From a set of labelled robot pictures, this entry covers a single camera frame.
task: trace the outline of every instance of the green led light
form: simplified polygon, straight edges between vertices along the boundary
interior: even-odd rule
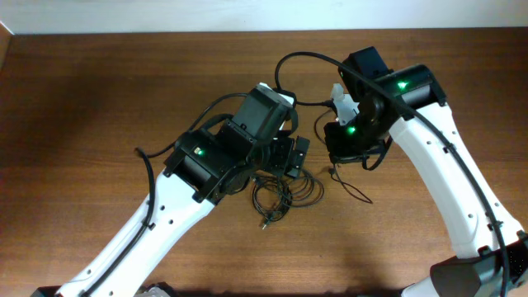
[[[408,84],[408,82],[398,82],[398,87],[400,90],[403,90]]]
[[[198,156],[203,156],[204,153],[205,151],[203,149],[198,148],[198,147],[195,148],[195,154],[197,154]]]

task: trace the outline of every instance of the wooden table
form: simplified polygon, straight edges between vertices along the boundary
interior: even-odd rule
[[[0,74],[0,292],[28,296],[81,271],[148,191],[132,151],[173,141],[216,97],[273,84],[296,50],[344,59],[374,45],[388,66],[428,65],[460,133],[501,202],[528,226],[528,30],[389,30],[120,35],[20,35]],[[332,65],[284,67],[302,101],[328,98]],[[215,111],[234,112],[239,99]],[[452,257],[438,210],[403,151],[380,168],[342,168],[375,203],[352,199],[327,173],[314,137],[323,110],[298,108],[312,140],[305,166],[323,202],[262,231],[249,191],[225,198],[168,253],[147,283],[179,290],[323,293],[399,288]],[[153,162],[162,170],[162,159]],[[528,295],[528,286],[511,296]]]

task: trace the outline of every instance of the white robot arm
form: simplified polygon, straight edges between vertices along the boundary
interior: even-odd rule
[[[134,296],[178,239],[215,207],[208,200],[201,203],[193,200],[195,191],[176,175],[165,177],[160,174],[156,181],[156,199],[151,227],[90,296]],[[149,196],[95,260],[64,284],[57,294],[63,297],[79,296],[99,280],[137,234],[148,207]]]

